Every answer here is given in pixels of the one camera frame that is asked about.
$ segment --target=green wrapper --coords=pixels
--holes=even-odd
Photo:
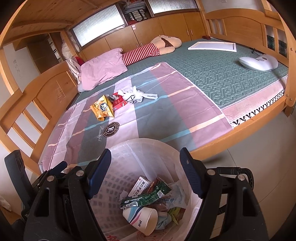
[[[155,182],[152,183],[155,185],[151,186],[147,193],[136,195],[132,197],[127,197],[125,200],[121,202],[122,206],[126,207],[137,207],[137,206],[145,206],[152,204],[156,200],[162,198],[166,194],[168,194],[171,189],[163,182],[161,179],[157,178]]]

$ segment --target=wooden bed frame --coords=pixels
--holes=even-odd
[[[274,56],[278,61],[291,68],[289,68],[286,90],[283,97],[250,120],[235,127],[231,132],[192,151],[191,154],[195,159],[206,159],[242,141],[267,124],[285,108],[285,113],[288,115],[295,103],[296,81],[293,79],[296,76],[296,41],[278,13],[271,11],[270,5],[266,0],[262,0],[262,2],[265,13],[251,9],[222,9],[206,13],[201,1],[197,0],[207,35],[255,48]],[[5,34],[11,28],[13,20],[22,6],[15,12],[0,35],[0,46],[3,45]],[[274,30],[275,51],[267,47],[266,25],[271,26]],[[288,45],[287,58],[279,54],[278,30],[282,30],[286,34]],[[60,31],[68,43],[72,54],[79,55],[64,29]],[[0,72],[11,93],[11,97],[0,108],[0,142],[10,152],[19,149],[7,135],[10,128],[13,128],[33,148],[30,157],[22,152],[25,166],[32,172],[40,174],[38,161],[41,153],[58,119],[77,94],[77,83],[70,74],[66,62],[63,62],[38,76],[21,92],[11,74],[3,49],[0,49]],[[44,129],[37,124],[26,110],[26,107],[32,101],[49,121]],[[41,133],[36,144],[15,123],[21,113]]]

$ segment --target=wooden cabinet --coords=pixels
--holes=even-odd
[[[111,49],[106,39],[101,38],[93,44],[87,46],[85,49],[82,50],[82,52],[87,60],[91,60],[92,58],[95,58],[109,50]]]
[[[131,26],[117,30],[105,37],[110,49],[122,48],[126,53],[139,46],[138,40]]]
[[[191,40],[201,39],[205,33],[205,27],[199,12],[186,12],[183,13]]]
[[[135,24],[133,32],[141,46],[148,44],[158,35],[164,35],[158,18],[151,18]]]
[[[183,13],[164,15],[158,19],[165,35],[177,37],[182,42],[191,40]]]

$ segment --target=metal screw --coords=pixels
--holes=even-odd
[[[209,174],[210,176],[213,176],[216,174],[216,172],[213,169],[209,169],[207,170],[207,174]]]
[[[76,172],[76,176],[81,177],[84,175],[84,171],[83,170],[79,170]]]
[[[238,175],[237,178],[238,178],[239,180],[241,180],[241,181],[245,180],[244,175]]]
[[[53,180],[54,180],[54,176],[49,176],[49,177],[47,178],[47,180],[48,180],[49,182],[53,181]]]

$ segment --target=snack bag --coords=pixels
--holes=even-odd
[[[90,108],[99,121],[105,120],[106,116],[114,117],[113,105],[105,95],[90,106]]]

